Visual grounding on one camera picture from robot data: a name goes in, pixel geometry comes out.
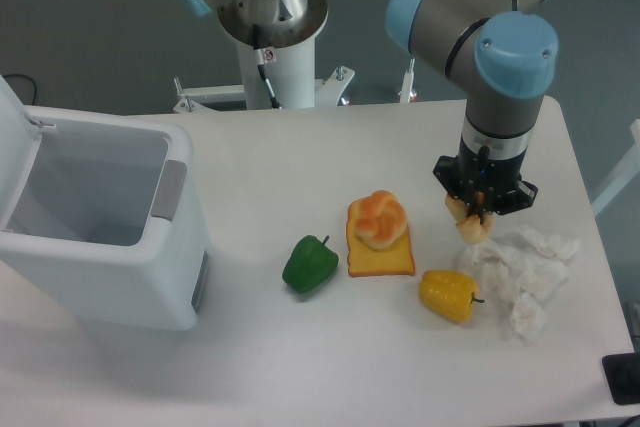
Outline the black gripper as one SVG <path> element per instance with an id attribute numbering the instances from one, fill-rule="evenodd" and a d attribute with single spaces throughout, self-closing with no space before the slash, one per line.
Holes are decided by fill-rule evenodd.
<path id="1" fill-rule="evenodd" d="M 474 153 L 461 145 L 455 157 L 441 156 L 433 173 L 448 195 L 467 205 L 467 216 L 477 209 L 483 223 L 486 214 L 507 215 L 533 205 L 538 188 L 520 173 L 525 154 L 498 160 L 487 146 Z"/>

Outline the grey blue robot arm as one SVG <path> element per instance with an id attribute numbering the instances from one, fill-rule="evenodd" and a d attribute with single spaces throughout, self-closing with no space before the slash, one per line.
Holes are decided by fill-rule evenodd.
<path id="1" fill-rule="evenodd" d="M 215 13 L 237 46 L 250 109 L 318 104 L 315 45 L 327 0 L 183 0 Z M 389 37 L 467 96 L 460 147 L 434 168 L 466 220 L 529 208 L 536 187 L 520 174 L 542 99 L 555 73 L 558 38 L 533 14 L 544 0 L 390 0 Z"/>

